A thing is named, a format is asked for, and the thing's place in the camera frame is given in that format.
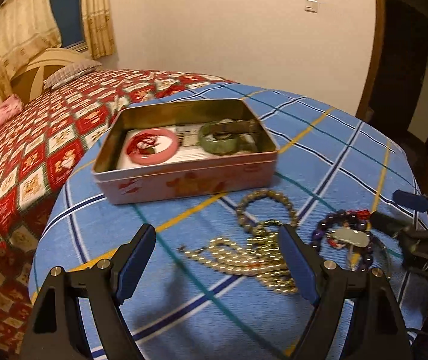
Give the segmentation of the grey checked pillow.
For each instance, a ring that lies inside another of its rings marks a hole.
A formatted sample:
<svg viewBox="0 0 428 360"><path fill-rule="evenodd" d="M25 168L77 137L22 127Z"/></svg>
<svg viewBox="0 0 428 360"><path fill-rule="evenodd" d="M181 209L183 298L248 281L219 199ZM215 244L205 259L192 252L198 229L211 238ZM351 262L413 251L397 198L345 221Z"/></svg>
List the grey checked pillow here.
<svg viewBox="0 0 428 360"><path fill-rule="evenodd" d="M102 63L92 59L82 59L74 63L69 63L65 67L58 69L56 72L49 75L43 84L43 89L56 89L59 86L62 86L71 80L93 72L99 69L102 66Z"/></svg>

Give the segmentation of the pink floral pillow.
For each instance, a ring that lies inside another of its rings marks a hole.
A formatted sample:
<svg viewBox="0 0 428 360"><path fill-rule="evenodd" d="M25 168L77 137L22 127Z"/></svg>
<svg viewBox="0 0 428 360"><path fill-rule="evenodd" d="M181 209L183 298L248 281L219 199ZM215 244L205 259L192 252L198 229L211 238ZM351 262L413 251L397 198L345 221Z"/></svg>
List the pink floral pillow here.
<svg viewBox="0 0 428 360"><path fill-rule="evenodd" d="M0 128L21 113L23 102L17 94L12 94L0 105Z"/></svg>

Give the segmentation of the white jade pendant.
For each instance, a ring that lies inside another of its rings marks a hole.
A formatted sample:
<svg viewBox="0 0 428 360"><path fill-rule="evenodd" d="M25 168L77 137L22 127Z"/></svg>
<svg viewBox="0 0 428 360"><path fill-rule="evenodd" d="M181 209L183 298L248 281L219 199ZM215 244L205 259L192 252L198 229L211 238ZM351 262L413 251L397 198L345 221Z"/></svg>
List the white jade pendant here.
<svg viewBox="0 0 428 360"><path fill-rule="evenodd" d="M335 229L331 232L331 237L358 248L365 248L370 242L367 233L345 227Z"/></svg>

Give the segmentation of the yellow curtain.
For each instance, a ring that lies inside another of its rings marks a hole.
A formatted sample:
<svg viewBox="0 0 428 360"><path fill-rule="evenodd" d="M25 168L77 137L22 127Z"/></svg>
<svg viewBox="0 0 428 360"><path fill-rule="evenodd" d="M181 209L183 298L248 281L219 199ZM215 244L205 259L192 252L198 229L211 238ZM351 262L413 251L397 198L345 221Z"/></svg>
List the yellow curtain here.
<svg viewBox="0 0 428 360"><path fill-rule="evenodd" d="M62 38L49 0L5 0L0 6L0 96L13 94L15 74Z"/></svg>
<svg viewBox="0 0 428 360"><path fill-rule="evenodd" d="M113 55L115 39L110 0L80 0L85 42L93 59Z"/></svg>

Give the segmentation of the paper card in tin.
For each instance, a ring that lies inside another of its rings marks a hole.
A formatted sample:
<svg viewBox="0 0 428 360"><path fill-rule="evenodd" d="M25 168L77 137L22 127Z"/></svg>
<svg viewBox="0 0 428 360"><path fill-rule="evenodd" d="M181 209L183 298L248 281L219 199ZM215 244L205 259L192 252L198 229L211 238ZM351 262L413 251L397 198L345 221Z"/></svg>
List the paper card in tin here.
<svg viewBox="0 0 428 360"><path fill-rule="evenodd" d="M115 169L131 169L215 158L198 143L200 124L151 127L127 132Z"/></svg>

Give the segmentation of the green jade bangle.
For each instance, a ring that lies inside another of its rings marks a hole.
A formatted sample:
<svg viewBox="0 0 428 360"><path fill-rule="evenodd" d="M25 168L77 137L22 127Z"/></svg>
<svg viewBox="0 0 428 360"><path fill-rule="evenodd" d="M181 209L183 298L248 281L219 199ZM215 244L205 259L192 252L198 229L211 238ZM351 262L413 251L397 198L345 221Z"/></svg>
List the green jade bangle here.
<svg viewBox="0 0 428 360"><path fill-rule="evenodd" d="M232 131L234 121L209 122L198 129L198 143L211 155L232 155L238 151L239 133Z"/></svg>

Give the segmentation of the red patterned bedspread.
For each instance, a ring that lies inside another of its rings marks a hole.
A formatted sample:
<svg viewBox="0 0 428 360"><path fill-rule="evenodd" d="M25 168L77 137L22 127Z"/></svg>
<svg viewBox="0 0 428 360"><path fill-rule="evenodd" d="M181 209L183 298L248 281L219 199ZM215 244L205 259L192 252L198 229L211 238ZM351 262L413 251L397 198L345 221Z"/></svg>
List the red patterned bedspread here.
<svg viewBox="0 0 428 360"><path fill-rule="evenodd" d="M28 277L55 200L125 107L217 81L157 70L96 70L23 106L0 127L0 356L19 353L32 306Z"/></svg>

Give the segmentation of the cream wooden headboard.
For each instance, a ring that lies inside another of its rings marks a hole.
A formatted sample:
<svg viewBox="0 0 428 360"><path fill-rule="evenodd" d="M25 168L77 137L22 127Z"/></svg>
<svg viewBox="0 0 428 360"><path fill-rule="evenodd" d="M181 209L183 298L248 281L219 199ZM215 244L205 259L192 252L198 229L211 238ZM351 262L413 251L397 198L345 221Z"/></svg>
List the cream wooden headboard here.
<svg viewBox="0 0 428 360"><path fill-rule="evenodd" d="M44 92L44 80L48 76L57 72L58 69L84 58L90 58L87 50L78 52L74 49L64 48L46 49L16 73L10 82L11 87L22 102L27 104Z"/></svg>

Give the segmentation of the silver thin bangle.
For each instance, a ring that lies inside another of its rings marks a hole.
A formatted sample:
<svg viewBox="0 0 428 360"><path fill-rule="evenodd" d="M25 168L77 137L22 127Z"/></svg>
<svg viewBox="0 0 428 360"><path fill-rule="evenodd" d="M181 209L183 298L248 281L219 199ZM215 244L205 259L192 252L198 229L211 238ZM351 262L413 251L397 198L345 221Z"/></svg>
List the silver thin bangle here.
<svg viewBox="0 0 428 360"><path fill-rule="evenodd" d="M364 247L351 245L347 253L347 267L351 271L365 272L368 268L373 267L375 256L379 254L384 263L382 270L385 277L392 278L392 262L388 248L375 235L368 232L368 244Z"/></svg>

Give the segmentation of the white wall switch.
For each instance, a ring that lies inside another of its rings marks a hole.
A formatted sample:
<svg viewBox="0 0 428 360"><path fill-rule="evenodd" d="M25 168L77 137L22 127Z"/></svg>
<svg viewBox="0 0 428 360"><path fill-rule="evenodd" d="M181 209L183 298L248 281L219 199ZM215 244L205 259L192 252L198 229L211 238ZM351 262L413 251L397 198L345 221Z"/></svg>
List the white wall switch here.
<svg viewBox="0 0 428 360"><path fill-rule="evenodd" d="M304 10L311 13L317 13L318 6L317 0L305 0Z"/></svg>

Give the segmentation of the left yellow curtain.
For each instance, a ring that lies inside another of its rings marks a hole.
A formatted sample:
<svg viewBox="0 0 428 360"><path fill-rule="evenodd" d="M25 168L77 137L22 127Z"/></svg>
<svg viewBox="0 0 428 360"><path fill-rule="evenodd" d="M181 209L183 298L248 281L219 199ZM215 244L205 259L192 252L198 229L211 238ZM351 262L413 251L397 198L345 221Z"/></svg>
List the left yellow curtain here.
<svg viewBox="0 0 428 360"><path fill-rule="evenodd" d="M49 0L5 0L0 6L0 96L13 94L15 74L62 38Z"/></svg>

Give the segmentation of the window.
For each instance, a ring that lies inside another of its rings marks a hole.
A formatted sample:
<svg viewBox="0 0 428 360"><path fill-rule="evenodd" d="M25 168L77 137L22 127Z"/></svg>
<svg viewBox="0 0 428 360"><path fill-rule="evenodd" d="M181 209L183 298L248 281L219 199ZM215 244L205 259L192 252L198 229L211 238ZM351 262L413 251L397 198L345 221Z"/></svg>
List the window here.
<svg viewBox="0 0 428 360"><path fill-rule="evenodd" d="M85 43L80 0L49 0L62 38L62 47Z"/></svg>

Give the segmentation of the blue plaid cloth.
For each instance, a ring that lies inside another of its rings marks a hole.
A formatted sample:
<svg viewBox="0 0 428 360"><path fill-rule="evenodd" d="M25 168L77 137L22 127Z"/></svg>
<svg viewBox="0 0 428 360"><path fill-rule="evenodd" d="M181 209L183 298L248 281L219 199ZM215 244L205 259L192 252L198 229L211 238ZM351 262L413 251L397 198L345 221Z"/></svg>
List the blue plaid cloth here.
<svg viewBox="0 0 428 360"><path fill-rule="evenodd" d="M170 102L239 98L261 119L280 148L272 188L294 204L299 235L337 210L382 211L428 229L428 217L398 207L394 191L417 192L401 147L365 122L322 102L277 90L214 84L169 97ZM105 139L84 154L63 186L38 243L28 291L35 295L55 266L67 270L110 257L143 223L158 231L155 250L122 313L148 359L285 359L301 336L311 305L278 294L255 278L224 275L186 258L218 236L239 244L236 205L242 193L111 205L92 169Z"/></svg>

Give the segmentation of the dark wooden door frame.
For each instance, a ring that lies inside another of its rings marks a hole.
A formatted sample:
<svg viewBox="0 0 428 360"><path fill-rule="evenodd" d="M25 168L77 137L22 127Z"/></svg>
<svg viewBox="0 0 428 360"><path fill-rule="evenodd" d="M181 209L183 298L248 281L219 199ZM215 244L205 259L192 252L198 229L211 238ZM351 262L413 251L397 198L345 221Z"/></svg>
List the dark wooden door frame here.
<svg viewBox="0 0 428 360"><path fill-rule="evenodd" d="M373 52L356 115L399 144L428 193L428 0L375 0Z"/></svg>

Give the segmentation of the right yellow curtain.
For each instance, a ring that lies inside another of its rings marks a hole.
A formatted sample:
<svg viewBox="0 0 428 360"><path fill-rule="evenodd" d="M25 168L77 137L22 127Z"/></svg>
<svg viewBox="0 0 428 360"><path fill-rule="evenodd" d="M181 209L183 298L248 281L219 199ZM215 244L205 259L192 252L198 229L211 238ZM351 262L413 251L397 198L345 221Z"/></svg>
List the right yellow curtain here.
<svg viewBox="0 0 428 360"><path fill-rule="evenodd" d="M110 0L80 0L85 42L93 59L113 55L115 39Z"/></svg>

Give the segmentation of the pink metal tin box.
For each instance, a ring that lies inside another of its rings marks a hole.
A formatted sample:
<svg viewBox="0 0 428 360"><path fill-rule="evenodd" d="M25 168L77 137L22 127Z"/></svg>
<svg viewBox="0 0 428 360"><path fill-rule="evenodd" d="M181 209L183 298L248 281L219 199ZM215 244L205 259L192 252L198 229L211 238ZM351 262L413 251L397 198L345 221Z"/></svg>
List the pink metal tin box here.
<svg viewBox="0 0 428 360"><path fill-rule="evenodd" d="M234 121L238 151L215 158L143 168L115 169L127 132L171 125ZM246 101L202 99L151 104L120 111L93 167L96 185L114 205L144 203L265 187L271 183L278 147Z"/></svg>

